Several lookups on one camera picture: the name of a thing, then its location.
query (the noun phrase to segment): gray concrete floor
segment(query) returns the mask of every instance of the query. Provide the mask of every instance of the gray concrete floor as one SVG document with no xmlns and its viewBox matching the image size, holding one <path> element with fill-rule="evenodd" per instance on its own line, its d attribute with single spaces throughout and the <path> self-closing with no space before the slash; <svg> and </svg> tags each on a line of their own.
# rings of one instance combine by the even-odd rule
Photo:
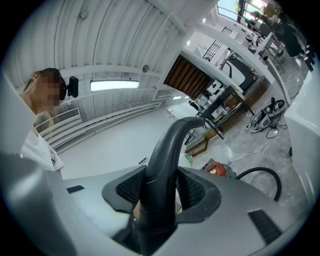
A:
<svg viewBox="0 0 320 256">
<path fill-rule="evenodd" d="M 301 66 L 299 66 L 296 59 L 290 57 L 285 57 L 282 66 L 285 73 L 281 77 L 289 96 L 293 97 L 301 88 L 308 73 L 308 68 L 302 60 Z M 271 97 L 276 100 L 284 99 L 277 82 L 272 84 L 254 104 L 252 107 L 254 113 L 257 114 L 262 108 L 269 105 Z M 278 136 L 268 142 L 266 133 L 269 129 L 258 133 L 249 133 L 247 130 L 246 126 L 250 122 L 251 116 L 249 112 L 245 113 L 239 122 L 223 135 L 224 140 L 218 136 L 210 140 L 207 151 L 194 158 L 192 167 L 200 169 L 209 158 L 213 158 L 220 163 L 227 163 L 231 160 L 230 166 L 237 175 L 254 167 L 271 168 L 278 173 L 281 179 L 282 192 L 279 204 L 288 208 L 299 219 L 308 211 L 308 202 L 299 176 L 293 168 L 292 158 L 289 156 L 291 142 L 288 129 L 283 131 L 279 129 Z M 279 124 L 283 124 L 283 116 L 284 114 L 281 114 Z M 269 137 L 274 135 L 276 133 L 270 132 L 268 134 Z M 272 198 L 276 193 L 276 181 L 270 174 L 263 171 L 250 173 L 242 180 Z"/>
</svg>

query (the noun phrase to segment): white corrugated ceiling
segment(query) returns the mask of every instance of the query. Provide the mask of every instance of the white corrugated ceiling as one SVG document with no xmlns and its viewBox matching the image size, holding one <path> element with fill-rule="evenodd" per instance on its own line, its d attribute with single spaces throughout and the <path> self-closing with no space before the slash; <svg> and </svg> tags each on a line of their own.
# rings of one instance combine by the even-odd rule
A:
<svg viewBox="0 0 320 256">
<path fill-rule="evenodd" d="M 78 98 L 66 99 L 56 112 L 78 107 L 84 122 L 176 95 L 163 81 L 187 25 L 212 5 L 210 0 L 49 0 L 21 27 L 3 70 L 18 90 L 45 68 L 59 69 L 66 81 L 76 76 Z M 90 91 L 90 80 L 129 78 L 140 81 L 138 89 Z"/>
</svg>

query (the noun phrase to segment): rectangular light panel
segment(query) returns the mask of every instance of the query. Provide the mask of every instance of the rectangular light panel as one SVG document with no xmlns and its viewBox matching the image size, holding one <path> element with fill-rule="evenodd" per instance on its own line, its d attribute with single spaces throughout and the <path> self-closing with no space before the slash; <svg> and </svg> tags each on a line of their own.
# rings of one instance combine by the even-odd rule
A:
<svg viewBox="0 0 320 256">
<path fill-rule="evenodd" d="M 90 83 L 91 92 L 111 89 L 134 89 L 139 87 L 139 81 L 131 80 L 105 80 L 92 81 Z"/>
</svg>

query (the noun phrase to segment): table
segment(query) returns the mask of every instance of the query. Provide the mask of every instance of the table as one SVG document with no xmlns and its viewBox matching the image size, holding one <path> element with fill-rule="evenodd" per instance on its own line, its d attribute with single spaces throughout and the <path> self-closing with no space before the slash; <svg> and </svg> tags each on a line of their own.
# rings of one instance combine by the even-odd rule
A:
<svg viewBox="0 0 320 256">
<path fill-rule="evenodd" d="M 222 118 L 219 122 L 215 122 L 214 117 L 211 115 L 219 106 L 221 106 L 224 101 L 229 97 L 233 96 L 237 101 L 238 104 L 233 107 L 226 116 Z M 221 132 L 222 129 L 219 127 L 222 125 L 229 117 L 231 117 L 239 108 L 244 107 L 247 111 L 250 111 L 251 114 L 254 116 L 255 113 L 251 110 L 251 108 L 245 103 L 245 101 L 236 93 L 235 89 L 230 85 L 214 102 L 210 104 L 210 106 L 205 109 L 200 115 L 200 118 L 204 118 L 205 122 L 219 135 L 219 137 L 224 140 L 224 137 L 218 132 L 219 129 Z"/>
</svg>

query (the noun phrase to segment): black hose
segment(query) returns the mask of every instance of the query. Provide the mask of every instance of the black hose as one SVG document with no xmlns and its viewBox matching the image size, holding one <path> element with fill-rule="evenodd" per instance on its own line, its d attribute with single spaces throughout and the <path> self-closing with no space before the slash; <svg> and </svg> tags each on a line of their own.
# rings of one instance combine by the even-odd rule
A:
<svg viewBox="0 0 320 256">
<path fill-rule="evenodd" d="M 243 176 L 246 176 L 247 174 L 250 174 L 250 173 L 253 173 L 253 172 L 257 172 L 257 171 L 268 172 L 275 178 L 276 187 L 277 188 L 276 188 L 276 193 L 275 193 L 275 196 L 274 196 L 273 200 L 278 202 L 280 194 L 281 194 L 282 187 L 281 187 L 281 181 L 280 181 L 279 175 L 274 170 L 272 170 L 270 168 L 266 168 L 266 167 L 255 167 L 255 168 L 246 170 L 245 172 L 243 172 L 240 175 L 238 175 L 235 179 L 236 180 L 240 180 Z"/>
</svg>

